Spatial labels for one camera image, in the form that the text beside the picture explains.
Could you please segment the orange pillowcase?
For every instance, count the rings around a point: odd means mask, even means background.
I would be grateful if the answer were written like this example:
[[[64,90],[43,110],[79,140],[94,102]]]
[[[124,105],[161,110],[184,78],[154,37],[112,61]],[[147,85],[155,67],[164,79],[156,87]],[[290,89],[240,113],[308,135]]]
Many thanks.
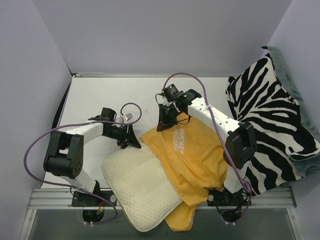
[[[165,222],[172,231],[184,232],[192,228],[196,208],[208,199],[209,190],[222,190],[228,165],[214,130],[185,113],[177,119],[182,123],[164,131],[153,128],[140,139],[160,161],[182,200]]]

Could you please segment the grey-green towel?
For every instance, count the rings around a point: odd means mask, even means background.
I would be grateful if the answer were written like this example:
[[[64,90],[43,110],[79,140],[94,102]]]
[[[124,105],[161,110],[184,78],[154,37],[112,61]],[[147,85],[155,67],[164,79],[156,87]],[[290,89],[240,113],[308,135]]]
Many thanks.
[[[318,130],[315,122],[311,119],[306,104],[297,89],[296,84],[292,79],[291,72],[285,61],[281,51],[274,46],[263,46],[262,49],[266,50],[272,58],[275,74],[286,89],[291,97],[293,97],[300,106],[300,119],[301,125],[317,140],[320,140],[320,131]],[[320,172],[320,155],[317,154],[304,160],[294,160],[293,165],[302,177],[312,175]]]

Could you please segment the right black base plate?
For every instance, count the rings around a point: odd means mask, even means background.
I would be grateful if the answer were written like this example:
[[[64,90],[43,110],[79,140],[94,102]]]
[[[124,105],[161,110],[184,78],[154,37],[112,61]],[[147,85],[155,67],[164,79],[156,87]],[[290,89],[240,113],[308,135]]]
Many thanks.
[[[235,193],[231,193],[228,190],[224,189],[219,191],[217,189],[210,189],[208,192],[207,199],[208,206],[218,206],[218,207],[238,207],[245,206],[247,204],[251,205],[251,200],[249,199],[249,194],[243,189]]]

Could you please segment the aluminium mounting rail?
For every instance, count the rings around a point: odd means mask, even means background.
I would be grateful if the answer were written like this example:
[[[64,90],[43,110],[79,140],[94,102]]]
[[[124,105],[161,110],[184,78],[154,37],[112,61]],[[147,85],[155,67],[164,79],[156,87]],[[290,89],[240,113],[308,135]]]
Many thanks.
[[[28,209],[75,210],[73,196],[68,188],[33,189]],[[251,198],[251,209],[287,209],[297,206],[290,187],[276,187]]]

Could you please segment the zebra print cushion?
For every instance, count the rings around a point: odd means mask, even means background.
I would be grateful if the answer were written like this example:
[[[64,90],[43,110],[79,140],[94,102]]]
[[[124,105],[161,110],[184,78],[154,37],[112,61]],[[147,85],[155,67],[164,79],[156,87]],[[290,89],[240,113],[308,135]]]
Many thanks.
[[[233,118],[254,127],[257,150],[245,178],[253,195],[320,171],[320,137],[303,123],[302,105],[280,82],[270,53],[237,77],[226,99]]]

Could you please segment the cream memory foam pillow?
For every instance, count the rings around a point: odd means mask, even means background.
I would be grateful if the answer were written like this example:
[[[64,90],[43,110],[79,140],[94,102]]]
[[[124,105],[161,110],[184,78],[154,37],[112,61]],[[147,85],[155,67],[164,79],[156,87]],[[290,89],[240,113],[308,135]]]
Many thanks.
[[[182,203],[146,144],[114,152],[102,162],[101,170],[130,224],[140,232],[157,227]]]

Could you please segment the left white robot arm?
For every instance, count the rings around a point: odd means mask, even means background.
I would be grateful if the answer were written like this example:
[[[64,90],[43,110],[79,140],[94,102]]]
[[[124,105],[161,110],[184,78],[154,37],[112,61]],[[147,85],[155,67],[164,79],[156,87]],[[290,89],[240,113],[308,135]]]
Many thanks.
[[[91,140],[103,136],[117,141],[121,149],[142,146],[138,141],[133,125],[129,121],[131,113],[120,114],[104,107],[101,113],[67,131],[56,130],[51,133],[43,162],[45,172],[66,180],[77,189],[84,190],[83,200],[90,206],[101,201],[101,188],[97,180],[83,169],[84,146]]]

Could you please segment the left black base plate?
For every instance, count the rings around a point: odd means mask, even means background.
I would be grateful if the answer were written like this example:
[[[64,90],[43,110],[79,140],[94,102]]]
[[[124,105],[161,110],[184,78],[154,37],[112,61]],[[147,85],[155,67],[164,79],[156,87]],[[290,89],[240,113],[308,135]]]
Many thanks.
[[[100,191],[100,196],[106,200],[108,200],[114,206],[117,205],[117,198],[114,195],[111,189],[102,189]],[[71,202],[72,207],[101,207],[100,203],[102,202],[101,199],[92,196],[87,193],[83,193],[81,191],[74,191],[73,198]]]

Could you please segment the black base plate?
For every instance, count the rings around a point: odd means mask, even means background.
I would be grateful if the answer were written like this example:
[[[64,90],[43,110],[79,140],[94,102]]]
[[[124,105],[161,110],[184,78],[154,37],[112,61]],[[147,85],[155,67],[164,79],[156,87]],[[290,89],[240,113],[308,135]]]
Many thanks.
[[[251,205],[251,200],[249,199],[249,194],[243,189],[235,193],[231,193],[228,190],[224,189],[219,191],[217,189],[210,189],[208,192],[207,199],[208,206],[218,206],[218,207],[238,207],[245,206],[247,204]]]
[[[102,189],[100,191],[100,196],[106,200],[108,200],[114,206],[117,205],[117,198],[114,195],[111,189]],[[100,203],[102,202],[101,199],[92,196],[87,193],[83,193],[81,191],[74,191],[73,198],[71,202],[72,207],[101,207]]]

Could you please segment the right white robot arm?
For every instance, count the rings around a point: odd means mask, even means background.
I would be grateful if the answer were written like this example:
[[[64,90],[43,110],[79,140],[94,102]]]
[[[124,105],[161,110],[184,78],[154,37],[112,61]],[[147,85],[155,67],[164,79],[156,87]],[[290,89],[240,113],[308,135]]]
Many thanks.
[[[245,180],[249,161],[257,151],[257,140],[251,123],[241,123],[213,107],[206,94],[193,89],[179,91],[175,85],[162,90],[163,102],[159,106],[156,130],[162,132],[178,124],[177,117],[184,113],[189,119],[196,118],[215,131],[223,148],[223,158],[228,164],[227,176],[223,184],[222,200],[232,205],[240,198],[239,190],[253,192]]]

